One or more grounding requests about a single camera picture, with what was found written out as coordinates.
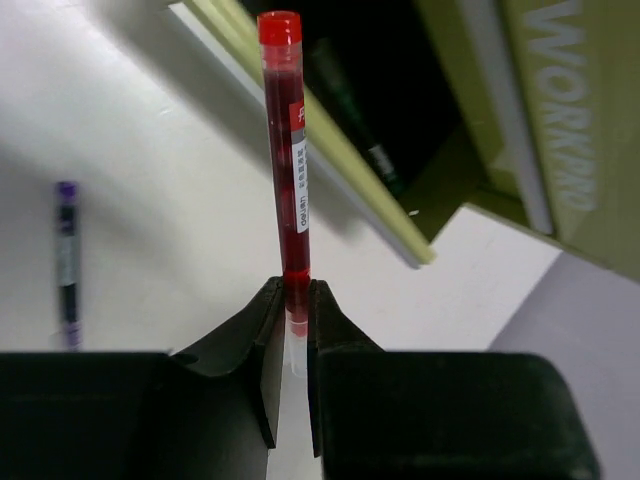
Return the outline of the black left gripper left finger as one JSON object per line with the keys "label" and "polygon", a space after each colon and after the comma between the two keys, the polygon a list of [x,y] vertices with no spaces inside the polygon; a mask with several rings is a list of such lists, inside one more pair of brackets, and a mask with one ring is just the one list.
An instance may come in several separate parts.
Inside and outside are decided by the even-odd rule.
{"label": "black left gripper left finger", "polygon": [[5,353],[5,479],[262,479],[276,445],[282,280],[183,350]]}

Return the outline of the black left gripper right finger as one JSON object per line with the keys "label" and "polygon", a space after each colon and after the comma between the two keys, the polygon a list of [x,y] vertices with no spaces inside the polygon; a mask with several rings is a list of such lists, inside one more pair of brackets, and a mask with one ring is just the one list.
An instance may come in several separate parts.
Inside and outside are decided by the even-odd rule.
{"label": "black left gripper right finger", "polygon": [[386,351],[309,289],[308,399],[327,479],[596,479],[571,390],[529,353]]}

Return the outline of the purple gel pen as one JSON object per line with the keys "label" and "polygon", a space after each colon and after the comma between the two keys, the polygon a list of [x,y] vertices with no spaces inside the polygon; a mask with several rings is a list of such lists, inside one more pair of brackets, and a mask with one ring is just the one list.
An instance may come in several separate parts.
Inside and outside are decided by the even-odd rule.
{"label": "purple gel pen", "polygon": [[76,351],[81,346],[78,190],[78,184],[73,181],[55,184],[55,271],[58,309],[65,346],[71,351]]}

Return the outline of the green cabinet drawer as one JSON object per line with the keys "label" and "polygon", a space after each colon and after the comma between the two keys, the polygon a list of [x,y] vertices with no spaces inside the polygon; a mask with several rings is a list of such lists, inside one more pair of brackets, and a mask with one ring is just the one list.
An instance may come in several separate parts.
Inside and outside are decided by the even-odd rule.
{"label": "green cabinet drawer", "polygon": [[529,224],[538,233],[550,235],[554,232],[551,210],[497,3],[459,1],[457,8],[495,107]]}
{"label": "green cabinet drawer", "polygon": [[[178,1],[171,14],[255,104],[265,104],[257,32],[236,1]],[[356,147],[319,100],[305,94],[309,160],[356,206],[387,243],[413,268],[431,263],[431,246],[464,204],[475,201],[484,169],[462,126],[419,153],[425,166],[398,199],[377,179]]]}

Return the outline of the green gel pen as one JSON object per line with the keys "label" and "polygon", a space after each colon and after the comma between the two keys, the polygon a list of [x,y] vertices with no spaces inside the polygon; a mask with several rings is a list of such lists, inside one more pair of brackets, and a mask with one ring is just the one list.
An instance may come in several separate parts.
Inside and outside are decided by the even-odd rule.
{"label": "green gel pen", "polygon": [[371,129],[356,99],[352,82],[329,39],[316,40],[310,48],[309,58],[327,109],[389,192],[398,197],[405,190],[404,182]]}

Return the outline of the green cabinet top drawer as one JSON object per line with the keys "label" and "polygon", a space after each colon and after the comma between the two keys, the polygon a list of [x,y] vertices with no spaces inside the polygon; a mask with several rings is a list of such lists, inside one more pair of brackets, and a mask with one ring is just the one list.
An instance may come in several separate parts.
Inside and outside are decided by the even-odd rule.
{"label": "green cabinet top drawer", "polygon": [[495,107],[529,224],[538,233],[550,235],[554,232],[551,210],[497,3],[459,1],[457,8]]}

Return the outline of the red gel pen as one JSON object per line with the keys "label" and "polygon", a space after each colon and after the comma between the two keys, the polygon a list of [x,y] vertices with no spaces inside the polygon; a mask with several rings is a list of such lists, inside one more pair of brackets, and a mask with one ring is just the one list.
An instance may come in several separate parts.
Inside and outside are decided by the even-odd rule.
{"label": "red gel pen", "polygon": [[292,11],[269,11],[257,17],[257,27],[285,291],[287,351],[293,373],[306,377],[311,261],[301,19]]}

